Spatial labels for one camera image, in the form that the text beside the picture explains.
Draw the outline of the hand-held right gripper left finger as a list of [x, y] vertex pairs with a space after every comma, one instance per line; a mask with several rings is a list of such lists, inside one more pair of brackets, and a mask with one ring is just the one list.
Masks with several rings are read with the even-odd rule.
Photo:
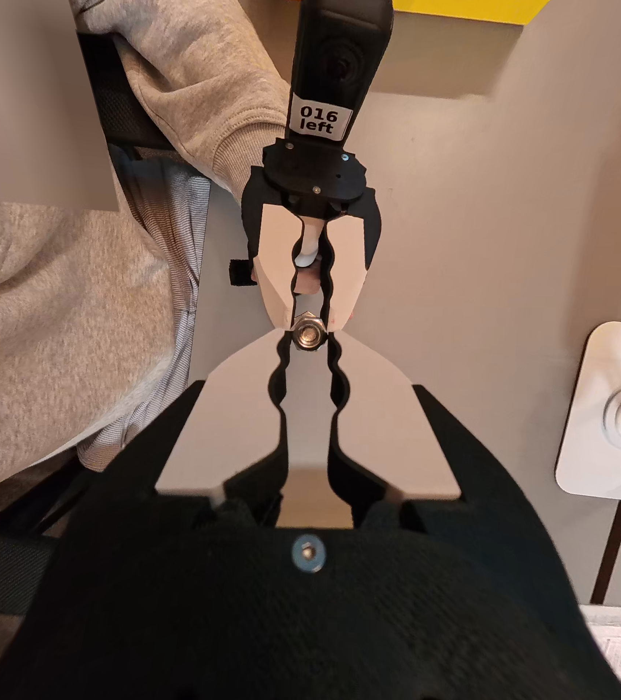
[[286, 395], [291, 333], [274, 329], [218, 365], [201, 388], [156, 483], [163, 495], [240, 499], [279, 495], [289, 471]]

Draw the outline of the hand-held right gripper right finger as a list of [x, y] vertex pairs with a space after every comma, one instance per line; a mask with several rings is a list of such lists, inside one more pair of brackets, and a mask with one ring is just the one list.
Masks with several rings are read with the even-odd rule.
[[455, 501], [461, 490], [411, 380], [393, 363], [351, 337], [339, 348], [334, 378], [347, 394], [336, 413], [339, 456], [378, 486], [386, 501]]

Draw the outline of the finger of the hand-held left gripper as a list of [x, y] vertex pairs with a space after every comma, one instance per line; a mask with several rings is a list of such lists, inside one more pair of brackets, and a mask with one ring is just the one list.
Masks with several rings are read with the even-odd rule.
[[350, 320], [365, 283], [365, 223], [342, 215], [326, 223], [322, 237], [322, 319], [327, 332]]
[[272, 325], [289, 331], [294, 320], [296, 249], [304, 224], [282, 205], [264, 204], [254, 271]]

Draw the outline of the metal hex nut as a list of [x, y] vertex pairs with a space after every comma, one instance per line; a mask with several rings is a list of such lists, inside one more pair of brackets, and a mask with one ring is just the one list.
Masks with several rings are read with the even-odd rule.
[[301, 351], [317, 351], [327, 339], [327, 332], [321, 320], [313, 318], [300, 319], [292, 330], [292, 341]]

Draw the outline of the person's left forearm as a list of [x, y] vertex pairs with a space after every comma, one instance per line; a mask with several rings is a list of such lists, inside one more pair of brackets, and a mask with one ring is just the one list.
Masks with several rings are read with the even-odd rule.
[[177, 153], [237, 202], [282, 138], [289, 85], [238, 1], [70, 1], [79, 30], [113, 34], [133, 93]]

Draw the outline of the grey desk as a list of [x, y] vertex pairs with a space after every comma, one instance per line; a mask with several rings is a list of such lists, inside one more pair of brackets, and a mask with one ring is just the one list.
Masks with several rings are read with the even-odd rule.
[[508, 468], [591, 601], [621, 506], [554, 464], [585, 340], [621, 320], [621, 1], [396, 14], [347, 146], [383, 219], [348, 332]]

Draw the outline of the person's left hand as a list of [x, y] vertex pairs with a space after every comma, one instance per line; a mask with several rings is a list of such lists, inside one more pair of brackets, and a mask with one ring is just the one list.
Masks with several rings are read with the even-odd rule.
[[297, 268], [294, 293], [297, 295], [315, 295], [321, 290], [321, 260], [316, 258], [307, 267]]

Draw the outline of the white stand base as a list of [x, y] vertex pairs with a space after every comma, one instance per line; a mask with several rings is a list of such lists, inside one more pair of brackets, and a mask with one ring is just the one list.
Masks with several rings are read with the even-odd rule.
[[569, 494], [621, 501], [621, 321], [587, 339], [555, 477]]

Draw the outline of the person's torso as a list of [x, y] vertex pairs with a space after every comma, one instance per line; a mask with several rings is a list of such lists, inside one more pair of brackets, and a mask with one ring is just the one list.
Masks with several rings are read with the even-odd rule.
[[212, 162], [110, 152], [117, 211], [0, 202], [0, 482], [103, 469], [188, 384]]

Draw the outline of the yellow plastic bin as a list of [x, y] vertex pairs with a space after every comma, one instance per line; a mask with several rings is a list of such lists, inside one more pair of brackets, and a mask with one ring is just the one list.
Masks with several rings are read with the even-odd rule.
[[523, 27], [548, 1], [393, 1], [397, 12]]

